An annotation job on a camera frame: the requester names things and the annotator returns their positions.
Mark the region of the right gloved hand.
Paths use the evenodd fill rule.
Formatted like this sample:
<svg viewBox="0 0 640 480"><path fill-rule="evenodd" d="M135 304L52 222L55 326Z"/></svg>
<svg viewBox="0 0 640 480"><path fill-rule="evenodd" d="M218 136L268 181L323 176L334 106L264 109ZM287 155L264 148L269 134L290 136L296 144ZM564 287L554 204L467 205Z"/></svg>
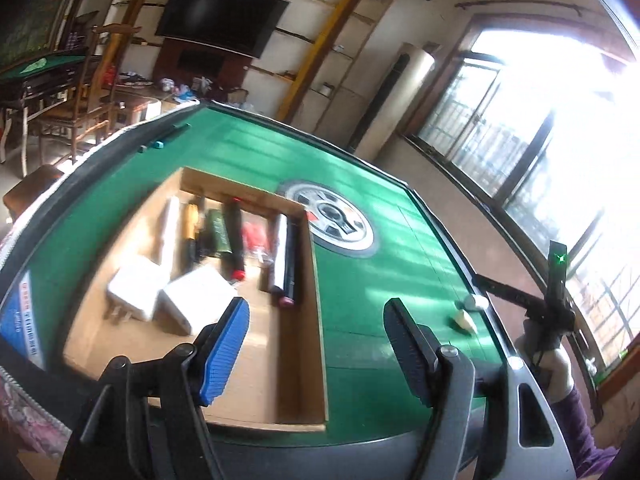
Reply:
<svg viewBox="0 0 640 480"><path fill-rule="evenodd" d="M532 320L523 323L524 334L514 341L518 354L534 375L549 404L564 400L575 387L572 363L559 342L555 348L542 350L541 328Z"/></svg>

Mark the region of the purple sleeve forearm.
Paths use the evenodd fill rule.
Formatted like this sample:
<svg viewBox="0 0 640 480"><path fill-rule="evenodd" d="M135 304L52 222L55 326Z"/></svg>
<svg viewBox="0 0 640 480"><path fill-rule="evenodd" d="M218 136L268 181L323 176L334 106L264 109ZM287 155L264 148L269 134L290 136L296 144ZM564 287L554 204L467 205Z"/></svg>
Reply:
<svg viewBox="0 0 640 480"><path fill-rule="evenodd" d="M576 387L551 409L561 429L577 479L600 476L612 464L617 448L598 448Z"/></svg>

